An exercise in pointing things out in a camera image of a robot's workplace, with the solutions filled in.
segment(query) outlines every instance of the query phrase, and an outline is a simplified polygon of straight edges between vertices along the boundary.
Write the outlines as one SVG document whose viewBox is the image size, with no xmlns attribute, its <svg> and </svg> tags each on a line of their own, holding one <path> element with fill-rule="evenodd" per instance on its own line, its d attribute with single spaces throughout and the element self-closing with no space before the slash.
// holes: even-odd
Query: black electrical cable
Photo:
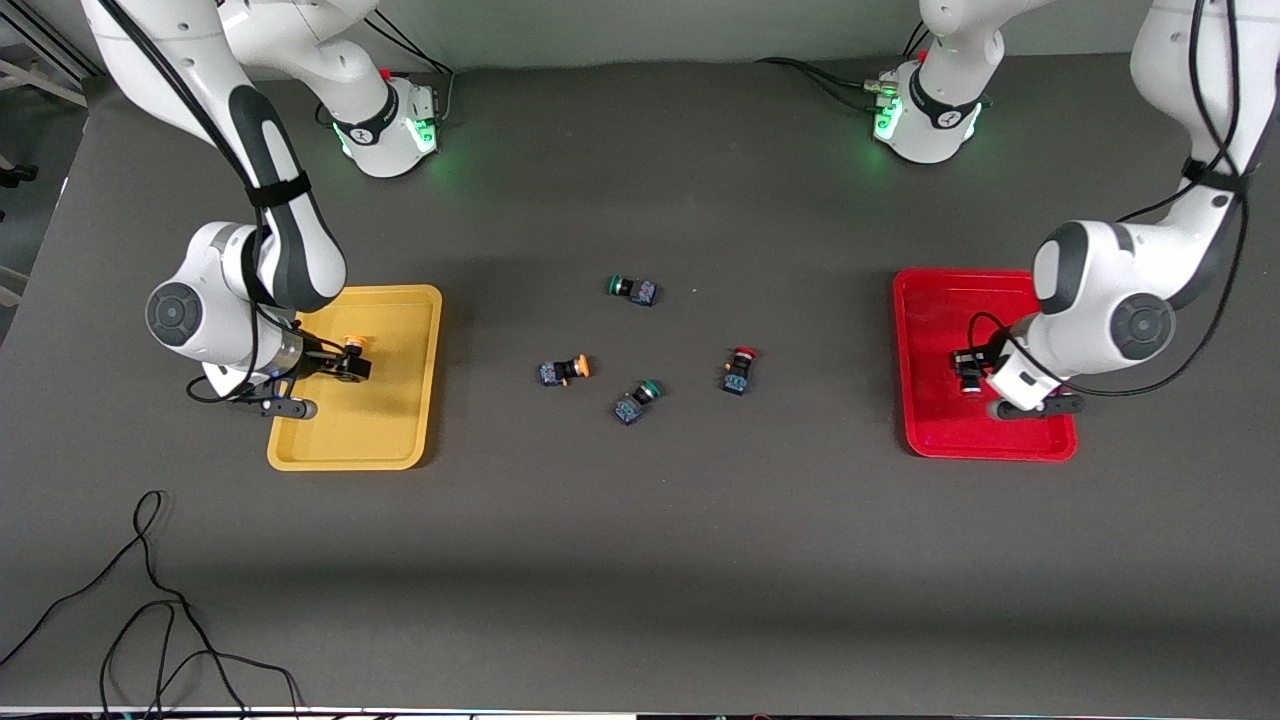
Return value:
<svg viewBox="0 0 1280 720">
<path fill-rule="evenodd" d="M 764 63 L 769 65 L 786 65 L 788 68 L 795 68 L 796 70 L 800 70 L 800 74 L 809 78 L 810 82 L 818 86 L 818 90 L 822 90 L 824 94 L 827 94 L 827 96 L 829 96 L 836 102 L 840 102 L 846 108 L 852 108 L 854 110 L 860 110 L 860 111 L 876 110 L 874 105 L 870 104 L 859 105 L 858 102 L 854 102 L 847 97 L 844 97 L 842 95 L 836 92 L 833 87 L 829 87 L 823 81 L 831 82 L 832 85 L 836 85 L 838 87 L 856 88 L 856 90 L 861 90 L 863 85 L 860 82 L 845 79 L 842 77 L 828 73 L 822 68 L 818 68 L 803 60 L 796 60 L 794 58 L 762 58 L 756 60 L 756 63 Z"/>
<path fill-rule="evenodd" d="M 911 47 L 914 47 L 915 45 L 919 44 L 919 41 L 915 40 L 915 36 L 922 29 L 924 29 L 924 20 L 920 20 L 920 22 L 915 23 L 915 29 L 911 31 L 911 35 L 906 38 L 906 44 L 902 45 L 902 56 L 904 58 L 906 58 L 908 55 L 910 55 L 911 54 Z M 928 35 L 928 33 L 929 33 L 929 31 L 925 29 L 924 35 Z"/>
<path fill-rule="evenodd" d="M 315 113 L 311 114 L 311 119 L 314 119 L 316 124 L 323 128 L 332 128 L 333 126 L 330 123 L 333 123 L 333 115 L 330 114 L 329 122 L 325 122 L 320 119 L 320 110 L 325 110 L 324 102 L 316 102 L 316 109 Z"/>
<path fill-rule="evenodd" d="M 173 682 L 178 679 L 178 674 L 182 673 L 182 670 L 187 666 L 187 664 L 189 664 L 192 660 L 196 660 L 197 657 L 205 657 L 206 655 L 214 655 L 214 653 L 209 650 L 197 650 L 191 655 L 188 655 L 187 657 L 182 659 L 182 661 L 178 662 L 178 666 L 174 667 L 169 678 L 165 679 L 164 684 L 160 685 L 160 692 L 156 694 L 156 700 L 152 701 L 152 705 L 147 706 L 147 712 L 151 711 L 151 707 L 156 705 L 156 701 L 159 701 L 160 697 L 169 689 L 169 685 L 172 685 Z M 294 678 L 293 673 L 289 673 L 284 667 L 280 667 L 279 665 L 271 665 L 269 662 L 261 662 L 259 660 L 253 660 L 250 657 L 242 657 L 239 655 L 232 655 L 229 652 L 218 652 L 216 655 L 221 660 L 230 660 L 232 662 L 239 662 L 242 665 L 250 665 L 260 670 L 270 670 L 273 673 L 280 674 L 284 678 L 285 685 L 289 689 L 289 702 L 293 705 L 294 717 L 297 717 L 298 715 L 298 707 L 306 705 L 306 701 L 302 698 L 302 688 L 298 687 L 297 678 Z"/>
<path fill-rule="evenodd" d="M 805 63 L 804 60 L 796 60 L 795 58 L 778 58 L 778 56 L 760 58 L 759 60 L 756 60 L 756 63 L 765 63 L 769 65 L 787 65 L 788 68 L 795 68 L 803 73 L 818 76 L 832 85 L 838 85 L 841 87 L 851 87 L 854 90 L 863 88 L 863 83 L 858 81 L 845 79 L 837 74 L 832 74 L 819 68 L 818 65 L 814 65 L 812 63 Z"/>
<path fill-rule="evenodd" d="M 154 560 L 154 556 L 151 555 L 151 543 L 148 541 L 148 534 L 151 532 L 151 528 L 155 525 L 156 519 L 159 518 L 163 506 L 164 506 L 164 495 L 160 491 L 148 491 L 148 492 L 143 493 L 142 497 L 138 500 L 137 505 L 133 507 L 133 518 L 132 518 L 132 525 L 133 525 L 133 533 L 134 533 L 133 538 L 128 543 L 125 543 L 124 547 L 122 547 L 111 557 L 111 560 L 106 564 L 106 566 L 92 580 L 90 580 L 88 584 L 86 584 L 83 588 L 81 588 L 81 589 L 78 589 L 78 591 L 76 591 L 73 593 L 69 593 L 69 594 L 63 596 L 63 597 L 58 598 L 56 601 L 54 601 L 52 605 L 50 605 L 49 609 L 45 610 L 45 612 L 40 616 L 40 619 L 31 628 L 31 630 L 28 630 L 27 634 L 18 642 L 18 644 L 15 644 L 13 647 L 13 650 L 10 650 L 4 656 L 4 659 L 0 660 L 0 666 L 4 666 L 5 664 L 8 664 L 40 632 L 40 629 L 44 628 L 45 623 L 54 614 L 54 611 L 58 610 L 58 607 L 61 603 L 64 603 L 64 602 L 67 602 L 69 600 L 73 600 L 73 598 L 83 594 L 83 593 L 88 592 L 90 589 L 95 588 L 100 582 L 102 582 L 104 578 L 106 578 L 111 573 L 111 570 L 115 569 L 115 566 L 119 564 L 120 559 L 127 552 L 129 552 L 131 550 L 133 550 L 134 546 L 141 544 L 142 546 L 143 564 L 145 564 L 146 571 L 147 571 L 147 580 L 151 583 L 151 585 L 155 589 L 157 589 L 157 591 L 168 594 L 169 597 L 163 598 L 163 600 L 152 600 L 150 602 L 143 603 L 137 610 L 134 610 L 133 614 L 129 616 L 129 619 L 124 623 L 124 625 L 116 633 L 115 638 L 111 642 L 111 646 L 108 648 L 108 652 L 104 656 L 102 664 L 101 664 L 101 666 L 99 669 L 99 700 L 100 700 L 100 702 L 102 705 L 102 717 L 104 719 L 110 717 L 110 703 L 109 703 L 109 701 L 106 698 L 106 679 L 108 679 L 108 676 L 110 674 L 110 666 L 111 666 L 113 660 L 115 659 L 115 653 L 119 650 L 120 643 L 124 641 L 124 637 L 128 634 L 129 629 L 133 628 L 133 625 L 136 623 L 138 623 L 138 620 L 141 620 L 148 611 L 151 611 L 151 610 L 154 610 L 156 607 L 164 607 L 168 611 L 169 615 L 168 615 L 168 620 L 165 623 L 165 632 L 164 632 L 164 635 L 161 638 L 160 662 L 159 662 L 159 670 L 157 670 L 157 674 L 156 674 L 156 683 L 155 683 L 155 697 L 151 701 L 151 705 L 147 706 L 146 712 L 142 715 L 143 720 L 150 720 L 152 717 L 159 719 L 159 717 L 164 716 L 164 693 L 165 693 L 165 691 L 168 691 L 169 685 L 174 682 L 174 679 L 178 676 L 178 674 L 187 666 L 187 664 L 191 660 L 195 660 L 196 657 L 202 657 L 202 656 L 206 656 L 206 655 L 214 659 L 214 664 L 218 667 L 219 676 L 220 676 L 221 683 L 223 683 L 223 688 L 227 691 L 228 696 L 236 702 L 236 705 L 239 707 L 239 710 L 242 712 L 247 710 L 247 705 L 243 702 L 243 700 L 241 698 L 239 693 L 237 693 L 236 688 L 232 685 L 230 678 L 227 675 L 225 667 L 223 665 L 224 660 L 230 661 L 230 662 L 239 662 L 239 664 L 250 665 L 250 666 L 253 666 L 253 667 L 257 667 L 257 669 L 261 669 L 261 670 L 269 670 L 269 671 L 280 674 L 284 678 L 284 680 L 285 680 L 285 683 L 288 685 L 289 700 L 293 703 L 293 714 L 294 714 L 294 716 L 297 716 L 298 707 L 300 707 L 300 705 L 303 705 L 305 701 L 302 698 L 302 689 L 301 689 L 301 687 L 298 687 L 297 678 L 294 678 L 292 673 L 289 673 L 287 669 L 280 667 L 278 665 L 271 665 L 269 662 L 262 662 L 262 661 L 259 661 L 259 660 L 252 660 L 250 657 L 242 657 L 239 655 L 233 655 L 233 653 L 229 653 L 229 652 L 221 652 L 221 651 L 216 650 L 212 646 L 212 643 L 210 642 L 209 634 L 205 632 L 205 628 L 200 624 L 198 620 L 196 620 L 195 614 L 193 614 L 193 607 L 192 607 L 189 600 L 187 598 L 187 596 L 184 596 L 180 591 L 178 591 L 175 588 L 172 588 L 169 585 L 165 585 L 163 582 L 160 582 L 160 578 L 156 574 L 156 569 L 155 569 L 155 560 Z M 186 618 L 186 620 L 188 621 L 188 624 L 192 626 L 192 629 L 200 637 L 200 641 L 201 641 L 201 644 L 202 644 L 202 650 L 198 650 L 198 651 L 191 653 L 189 656 L 187 656 L 169 674 L 168 679 L 165 679 L 165 675 L 164 675 L 165 674 L 165 664 L 166 664 L 168 655 L 169 655 L 169 644 L 170 644 L 170 641 L 173 638 L 173 626 L 174 626 L 174 623 L 177 620 L 178 610 L 179 609 L 182 610 L 182 614 Z M 152 708 L 155 708 L 157 711 L 157 714 L 154 715 L 154 716 L 151 714 Z"/>
<path fill-rule="evenodd" d="M 374 14 L 378 15 L 378 18 L 380 20 L 383 20 L 384 23 L 387 23 L 387 27 L 392 28 L 392 31 L 394 31 L 396 35 L 401 36 L 401 40 L 403 40 L 404 42 L 407 42 L 408 46 L 412 47 L 417 53 L 419 58 L 422 58 L 428 63 L 431 63 L 431 65 L 434 65 L 435 69 L 438 69 L 438 70 L 440 70 L 443 73 L 449 73 L 451 76 L 453 74 L 453 68 L 445 65 L 444 63 L 442 63 L 442 61 L 436 60 L 435 58 L 431 58 L 430 55 L 428 55 L 426 53 L 424 53 L 422 49 L 419 47 L 416 42 L 413 42 L 407 35 L 404 35 L 404 31 L 402 31 L 399 28 L 399 26 L 397 26 L 396 23 L 393 23 L 392 19 L 387 17 L 387 13 L 384 13 L 384 12 L 381 12 L 379 9 L 374 9 Z"/>
<path fill-rule="evenodd" d="M 408 36 L 406 36 L 404 32 L 401 31 L 399 27 L 396 23 L 393 23 L 389 19 L 387 19 L 387 15 L 384 15 L 381 13 L 381 10 L 378 12 L 378 17 L 381 18 L 383 22 L 385 22 L 388 26 L 390 26 L 392 29 L 397 35 L 399 35 L 401 37 L 403 37 L 404 40 L 402 41 L 402 40 L 397 38 L 396 36 L 393 36 L 392 33 L 387 32 L 385 29 L 378 27 L 378 24 L 375 24 L 374 20 L 371 20 L 369 18 L 365 18 L 365 24 L 369 26 L 369 27 L 371 27 L 371 28 L 374 28 L 374 32 L 376 32 L 378 35 L 385 37 L 389 42 L 392 42 L 393 45 L 396 45 L 401 50 L 408 53 L 410 55 L 413 55 L 413 56 L 419 58 L 420 60 L 424 60 L 425 63 L 429 63 L 433 68 L 435 68 L 435 72 L 444 73 L 444 74 L 453 74 L 453 68 L 445 65 L 444 63 L 442 63 L 442 61 L 436 60 L 435 58 L 431 58 L 430 55 L 428 55 L 426 53 L 424 53 L 422 49 L 419 47 L 412 40 L 410 40 Z"/>
<path fill-rule="evenodd" d="M 291 333 L 291 334 L 296 334 L 298 337 L 303 337 L 303 338 L 307 338 L 307 340 L 314 340 L 314 341 L 316 341 L 316 342 L 319 342 L 321 345 L 328 345 L 329 347 L 335 347 L 335 348 L 338 348 L 338 351 L 343 351 L 344 352 L 347 350 L 346 347 L 338 345 L 337 342 L 333 342 L 332 340 L 325 340 L 325 338 L 323 338 L 323 337 L 320 337 L 320 336 L 317 336 L 315 333 L 308 333 L 307 331 L 302 329 L 301 327 L 285 324 L 279 318 L 274 318 L 274 316 L 271 316 L 270 313 L 268 313 L 266 310 L 262 310 L 261 305 L 255 305 L 255 307 L 257 310 L 257 314 L 261 315 L 264 320 L 266 320 L 268 323 L 271 323 L 273 325 L 280 328 L 280 331 L 283 331 L 283 332 L 287 332 L 287 333 Z"/>
<path fill-rule="evenodd" d="M 1196 0 L 1194 9 L 1192 10 L 1192 31 L 1189 38 L 1190 47 L 1189 47 L 1189 60 L 1188 60 L 1192 95 L 1196 99 L 1196 108 L 1199 111 L 1201 119 L 1204 122 L 1204 126 L 1208 129 L 1210 135 L 1212 136 L 1213 142 L 1217 145 L 1216 158 L 1225 158 L 1231 172 L 1236 177 L 1240 177 L 1240 169 L 1236 165 L 1235 159 L 1231 158 L 1230 155 L 1230 146 L 1229 146 L 1230 141 L 1224 140 L 1222 136 L 1219 135 L 1217 127 L 1212 122 L 1212 117 L 1210 115 L 1208 108 L 1204 104 L 1204 95 L 1201 90 L 1198 50 L 1199 50 L 1201 19 L 1203 15 L 1203 10 L 1204 10 L 1204 0 Z M 1228 15 L 1228 27 L 1230 33 L 1230 49 L 1231 49 L 1231 119 L 1228 131 L 1228 138 L 1230 138 L 1234 135 L 1235 127 L 1239 122 L 1239 113 L 1240 113 L 1240 42 L 1239 42 L 1239 31 L 1236 28 L 1235 0 L 1226 0 L 1226 15 Z M 1212 167 L 1216 163 L 1217 160 L 1210 164 L 1208 169 L 1212 169 Z M 1244 255 L 1245 238 L 1249 232 L 1248 192 L 1242 188 L 1238 192 L 1238 199 L 1240 201 L 1240 225 L 1235 238 L 1235 251 L 1231 255 L 1231 264 L 1228 268 L 1226 279 L 1222 284 L 1222 292 L 1219 296 L 1217 306 L 1213 310 L 1213 316 L 1210 320 L 1208 328 L 1206 328 L 1204 334 L 1196 345 L 1196 348 L 1192 350 L 1190 355 L 1187 356 L 1187 359 L 1181 363 L 1181 365 L 1178 366 L 1178 369 L 1175 369 L 1164 379 L 1151 383 L 1148 386 L 1130 388 L 1130 389 L 1117 389 L 1117 391 L 1083 387 L 1059 378 L 1056 374 L 1050 372 L 1048 368 L 1046 368 L 1039 360 L 1037 360 L 1029 351 L 1027 351 L 1027 348 L 1024 348 L 1016 340 L 1012 340 L 1010 345 L 1012 345 L 1014 348 L 1023 357 L 1027 359 L 1027 361 L 1034 365 L 1036 369 L 1043 373 L 1047 378 L 1080 395 L 1089 395 L 1096 397 L 1133 397 L 1137 395 L 1144 395 L 1148 392 L 1161 389 L 1166 387 L 1169 383 L 1176 380 L 1179 377 L 1183 375 L 1183 373 L 1187 372 L 1188 368 L 1192 366 L 1196 359 L 1199 357 L 1201 352 L 1203 352 L 1204 348 L 1208 347 L 1210 342 L 1213 340 L 1213 336 L 1217 333 L 1219 327 L 1221 325 L 1222 318 L 1226 314 L 1226 307 L 1228 304 L 1230 302 L 1231 291 L 1235 287 L 1235 279 L 1239 274 L 1240 259 Z M 974 314 L 973 318 L 969 319 L 969 331 L 966 340 L 969 342 L 970 354 L 975 352 L 973 332 L 974 332 L 974 324 L 979 319 L 988 319 L 992 323 L 995 323 L 996 327 L 1002 333 L 1010 334 L 1010 328 L 1005 325 L 1000 320 L 1000 318 L 996 318 L 991 313 L 977 313 Z"/>
<path fill-rule="evenodd" d="M 150 492 L 147 495 L 142 496 L 142 500 L 138 501 L 138 506 L 133 510 L 134 516 L 137 516 L 138 510 L 142 507 L 143 500 L 146 500 L 148 496 L 151 496 Z M 140 542 L 142 542 L 142 534 L 151 529 L 151 525 L 152 525 L 152 523 L 155 523 L 155 519 L 156 519 L 156 515 L 152 514 L 151 518 L 148 518 L 147 521 L 142 525 L 142 530 L 140 533 L 137 533 L 137 536 L 133 539 L 131 539 L 128 543 L 125 543 L 125 546 L 122 547 L 115 553 L 115 556 L 111 557 L 111 560 L 106 564 L 106 566 L 102 568 L 102 571 L 99 573 L 97 575 L 95 575 L 92 580 L 90 580 L 88 583 L 84 584 L 84 587 L 82 587 L 81 589 L 78 589 L 78 591 L 76 591 L 73 593 L 64 594 L 63 597 L 55 600 L 52 602 L 52 605 L 50 605 L 49 609 L 45 610 L 44 615 L 40 616 L 40 620 L 36 620 L 36 624 L 31 626 L 31 630 L 27 630 L 27 634 L 23 635 L 23 638 L 20 641 L 18 641 L 18 644 L 13 646 L 13 650 L 10 650 L 4 656 L 4 659 L 0 659 L 0 667 L 4 667 L 10 660 L 13 660 L 13 656 L 18 655 L 18 652 L 28 642 L 31 642 L 31 638 L 36 637 L 36 633 L 38 633 L 40 629 L 45 626 L 45 623 L 49 620 L 50 615 L 52 615 L 54 611 L 58 610 L 58 606 L 60 606 L 61 603 L 64 603 L 67 601 L 76 600 L 77 597 L 79 597 L 82 594 L 87 593 L 88 591 L 96 588 L 97 584 L 101 583 L 102 579 L 106 578 L 111 573 L 111 570 L 115 569 L 115 565 L 119 564 L 119 561 L 120 561 L 122 557 L 124 557 L 124 553 L 127 553 L 128 551 L 133 550 L 133 546 L 136 546 Z"/>
<path fill-rule="evenodd" d="M 920 44 L 922 44 L 922 42 L 924 42 L 924 40 L 925 40 L 927 37 L 929 37 L 929 33 L 928 33 L 928 32 L 925 32 L 924 35 L 922 35 L 922 36 L 919 37 L 919 40 L 916 40 L 916 41 L 915 41 L 915 42 L 914 42 L 914 44 L 911 45 L 911 49 L 906 51 L 908 56 L 910 56 L 910 55 L 911 55 L 911 54 L 914 54 L 914 53 L 915 53 L 916 50 L 919 50 L 919 47 L 920 47 Z"/>
</svg>

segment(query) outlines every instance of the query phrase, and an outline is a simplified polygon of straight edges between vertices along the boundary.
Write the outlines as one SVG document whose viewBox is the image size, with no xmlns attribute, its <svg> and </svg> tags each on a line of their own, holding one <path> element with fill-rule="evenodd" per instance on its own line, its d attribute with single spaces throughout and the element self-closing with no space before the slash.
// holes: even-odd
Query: yellow tray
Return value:
<svg viewBox="0 0 1280 720">
<path fill-rule="evenodd" d="M 328 375 L 300 380 L 298 397 L 314 400 L 310 420 L 275 418 L 266 459 L 276 470 L 404 470 L 426 450 L 431 374 L 440 336 L 440 291 L 429 284 L 348 287 L 302 327 L 340 342 L 365 338 L 369 379 Z"/>
</svg>

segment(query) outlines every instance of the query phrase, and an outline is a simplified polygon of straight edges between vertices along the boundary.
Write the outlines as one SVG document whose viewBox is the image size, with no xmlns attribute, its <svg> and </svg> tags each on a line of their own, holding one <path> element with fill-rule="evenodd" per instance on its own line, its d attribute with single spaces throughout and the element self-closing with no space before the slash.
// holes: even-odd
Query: cable strap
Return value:
<svg viewBox="0 0 1280 720">
<path fill-rule="evenodd" d="M 1253 173 L 1244 173 L 1243 176 L 1226 176 L 1210 170 L 1206 163 L 1193 160 L 1190 158 L 1188 158 L 1187 163 L 1183 164 L 1183 177 L 1189 179 L 1192 183 L 1212 187 L 1213 190 L 1234 192 L 1236 195 L 1249 188 L 1249 178 L 1252 174 Z"/>
<path fill-rule="evenodd" d="M 268 208 L 279 208 L 280 205 L 288 204 L 294 197 L 300 197 L 311 192 L 311 178 L 307 174 L 300 173 L 298 177 L 291 181 L 273 182 L 271 184 L 262 187 L 246 187 L 244 195 L 248 195 L 248 201 L 261 210 Z"/>
</svg>

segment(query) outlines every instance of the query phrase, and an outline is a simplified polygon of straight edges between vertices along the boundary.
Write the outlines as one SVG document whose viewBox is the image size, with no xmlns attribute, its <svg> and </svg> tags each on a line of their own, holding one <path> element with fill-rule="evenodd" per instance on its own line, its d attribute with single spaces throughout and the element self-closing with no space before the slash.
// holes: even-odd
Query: red tray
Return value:
<svg viewBox="0 0 1280 720">
<path fill-rule="evenodd" d="M 951 351 L 965 347 L 969 318 L 986 310 L 1006 324 L 1039 310 L 1030 273 L 908 268 L 893 278 L 897 365 L 902 379 L 906 442 L 925 457 L 1062 462 L 1075 454 L 1075 420 L 996 420 L 987 406 L 998 398 L 960 392 Z M 978 325 L 977 342 L 991 336 Z"/>
</svg>

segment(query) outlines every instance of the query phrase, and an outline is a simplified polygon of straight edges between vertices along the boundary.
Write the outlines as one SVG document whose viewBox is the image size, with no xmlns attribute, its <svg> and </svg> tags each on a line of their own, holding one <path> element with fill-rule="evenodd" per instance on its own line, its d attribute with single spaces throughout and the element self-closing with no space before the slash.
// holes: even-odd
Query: circular joint cap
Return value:
<svg viewBox="0 0 1280 720">
<path fill-rule="evenodd" d="M 1174 336 L 1174 309 L 1146 292 L 1125 297 L 1111 314 L 1111 341 L 1128 360 L 1147 360 Z"/>
<path fill-rule="evenodd" d="M 156 340 L 180 347 L 200 329 L 204 305 L 186 283 L 165 283 L 147 300 L 147 327 Z"/>
</svg>

